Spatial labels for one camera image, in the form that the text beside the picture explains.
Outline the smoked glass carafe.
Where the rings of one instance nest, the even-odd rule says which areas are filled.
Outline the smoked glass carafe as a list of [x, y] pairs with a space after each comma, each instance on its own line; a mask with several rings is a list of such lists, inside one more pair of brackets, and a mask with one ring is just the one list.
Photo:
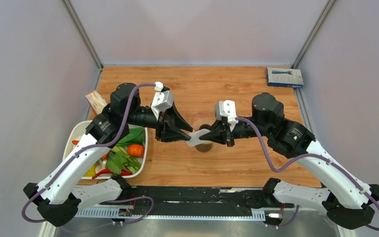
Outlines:
[[209, 152], [213, 148], [213, 143], [202, 143], [195, 146], [196, 150], [201, 153]]

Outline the white paper coffee filter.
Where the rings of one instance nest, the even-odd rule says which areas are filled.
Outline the white paper coffee filter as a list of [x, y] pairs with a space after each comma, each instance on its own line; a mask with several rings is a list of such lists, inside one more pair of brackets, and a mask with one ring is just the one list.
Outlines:
[[198, 145], [209, 145], [209, 144], [212, 144], [213, 142], [211, 141], [207, 141], [207, 140], [202, 140], [200, 139], [201, 136], [209, 133], [210, 130], [209, 129], [201, 129], [201, 130], [198, 130], [196, 132], [190, 132], [189, 133], [189, 136], [190, 136], [190, 140], [186, 142], [186, 144], [190, 147], [195, 147], [195, 146], [198, 146]]

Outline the white vegetable tray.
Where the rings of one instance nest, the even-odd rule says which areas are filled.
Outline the white vegetable tray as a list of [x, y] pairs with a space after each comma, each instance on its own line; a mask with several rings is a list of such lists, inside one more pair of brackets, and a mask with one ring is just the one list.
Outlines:
[[[82, 121], [82, 122], [78, 123], [73, 128], [73, 130], [71, 131], [70, 136], [69, 136], [69, 138], [67, 140], [62, 160], [65, 160], [65, 159], [67, 159], [67, 158], [70, 157], [69, 154], [76, 147], [72, 143], [72, 141], [74, 139], [76, 139], [76, 138], [81, 138], [82, 135], [85, 133], [86, 127], [91, 122], [92, 122], [92, 120], [85, 120], [85, 121]], [[143, 128], [141, 126], [129, 125], [129, 129], [130, 130], [131, 129], [135, 129], [135, 128], [142, 128], [143, 129], [143, 132], [142, 132], [142, 135], [141, 135], [141, 137], [142, 137], [143, 140], [141, 142], [141, 145], [143, 145], [145, 147], [145, 151], [144, 151], [144, 155], [141, 158], [136, 158], [137, 161], [141, 164], [140, 169], [137, 172], [135, 172], [134, 174], [132, 174], [132, 175], [126, 175], [126, 176], [124, 176], [124, 178], [126, 178], [126, 179], [137, 177], [143, 171], [143, 168], [144, 168], [144, 165], [145, 165], [145, 162], [146, 162], [146, 158], [147, 158], [147, 153], [148, 153], [148, 139], [147, 139], [148, 129], [147, 128]]]

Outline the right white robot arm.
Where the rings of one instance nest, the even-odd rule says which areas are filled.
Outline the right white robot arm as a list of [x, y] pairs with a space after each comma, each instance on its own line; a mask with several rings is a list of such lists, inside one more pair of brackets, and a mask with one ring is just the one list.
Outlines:
[[283, 104], [273, 95], [256, 95], [250, 117], [238, 116], [235, 102], [220, 101], [215, 117], [214, 124], [192, 135], [191, 145], [214, 142], [231, 147], [236, 139], [257, 137], [273, 172], [299, 164], [322, 184], [321, 188], [308, 188], [271, 178], [263, 187], [265, 205], [280, 202], [314, 209], [350, 230], [371, 226], [374, 214], [379, 212], [379, 185], [369, 185], [348, 172], [311, 131], [285, 118]]

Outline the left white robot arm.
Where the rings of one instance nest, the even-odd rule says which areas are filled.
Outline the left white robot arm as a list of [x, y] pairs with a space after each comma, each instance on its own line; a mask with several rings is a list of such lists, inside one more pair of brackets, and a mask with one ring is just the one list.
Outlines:
[[179, 114], [170, 89], [160, 82], [152, 84], [155, 97], [148, 107], [140, 105], [140, 86], [122, 83], [110, 96], [110, 102], [88, 125], [77, 146], [58, 167], [38, 183], [28, 183], [23, 191], [28, 203], [37, 206], [42, 221], [60, 227], [93, 205], [131, 199], [130, 185], [116, 175], [108, 181], [80, 188], [77, 182], [120, 139], [129, 134], [129, 126], [153, 128], [161, 142], [188, 141], [192, 126]]

